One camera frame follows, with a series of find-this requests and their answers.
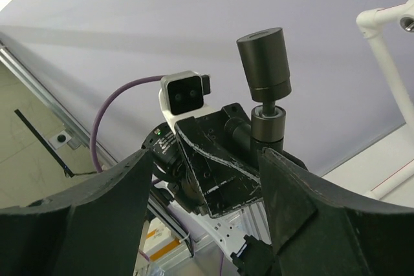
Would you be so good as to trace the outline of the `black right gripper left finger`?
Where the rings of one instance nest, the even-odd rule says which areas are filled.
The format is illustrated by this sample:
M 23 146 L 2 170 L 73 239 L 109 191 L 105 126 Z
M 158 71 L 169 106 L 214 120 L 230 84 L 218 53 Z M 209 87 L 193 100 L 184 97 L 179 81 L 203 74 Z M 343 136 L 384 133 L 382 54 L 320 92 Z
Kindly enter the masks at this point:
M 114 167 L 26 207 L 1 210 L 2 275 L 132 275 L 153 159 Z

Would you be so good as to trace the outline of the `black faucet valve handle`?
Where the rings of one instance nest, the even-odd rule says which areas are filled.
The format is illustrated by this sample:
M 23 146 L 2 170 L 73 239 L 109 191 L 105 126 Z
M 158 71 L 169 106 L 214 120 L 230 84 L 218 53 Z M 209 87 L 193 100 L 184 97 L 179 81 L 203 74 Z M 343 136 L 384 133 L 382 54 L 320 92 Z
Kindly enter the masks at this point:
M 283 139 L 286 111 L 276 102 L 292 92 L 281 27 L 248 34 L 236 41 L 252 100 L 252 137 L 266 143 Z

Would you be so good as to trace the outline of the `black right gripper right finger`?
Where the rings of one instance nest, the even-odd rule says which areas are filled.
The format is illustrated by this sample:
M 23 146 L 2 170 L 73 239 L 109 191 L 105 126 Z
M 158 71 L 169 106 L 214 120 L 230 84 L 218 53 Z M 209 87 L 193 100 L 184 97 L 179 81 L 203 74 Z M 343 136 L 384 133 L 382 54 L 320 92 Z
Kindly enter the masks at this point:
M 412 275 L 413 209 L 346 190 L 264 149 L 258 157 L 282 275 Z

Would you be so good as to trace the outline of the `black L-shaped faucet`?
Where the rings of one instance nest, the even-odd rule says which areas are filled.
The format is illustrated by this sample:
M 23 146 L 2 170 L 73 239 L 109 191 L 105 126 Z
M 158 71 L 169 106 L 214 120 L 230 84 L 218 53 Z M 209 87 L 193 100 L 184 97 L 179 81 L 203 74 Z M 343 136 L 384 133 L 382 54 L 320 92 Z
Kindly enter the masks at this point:
M 283 153 L 285 117 L 253 118 L 252 125 L 238 117 L 230 118 L 225 132 L 243 152 L 243 160 L 258 168 L 258 154 L 263 148 Z

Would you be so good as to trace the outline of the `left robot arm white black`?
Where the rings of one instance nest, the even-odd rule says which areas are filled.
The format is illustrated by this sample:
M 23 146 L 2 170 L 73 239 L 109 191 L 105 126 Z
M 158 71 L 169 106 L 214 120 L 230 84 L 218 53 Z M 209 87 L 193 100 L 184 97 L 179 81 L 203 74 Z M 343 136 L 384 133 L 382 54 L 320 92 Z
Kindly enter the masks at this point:
M 214 110 L 162 103 L 164 123 L 144 140 L 174 200 L 216 241 L 241 275 L 270 275 L 269 244 L 221 221 L 263 201 L 257 154 L 283 147 L 286 112 L 274 104 L 247 115 L 238 103 Z

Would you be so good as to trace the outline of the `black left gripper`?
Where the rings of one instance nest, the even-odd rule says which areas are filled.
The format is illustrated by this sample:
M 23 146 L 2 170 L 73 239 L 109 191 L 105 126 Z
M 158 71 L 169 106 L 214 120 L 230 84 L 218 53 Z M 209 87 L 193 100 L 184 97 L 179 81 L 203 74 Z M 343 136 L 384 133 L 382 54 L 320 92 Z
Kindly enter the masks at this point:
M 175 124 L 185 168 L 175 199 L 189 213 L 219 218 L 262 200 L 258 169 L 243 160 L 242 150 L 224 130 L 233 117 L 251 125 L 239 103 Z

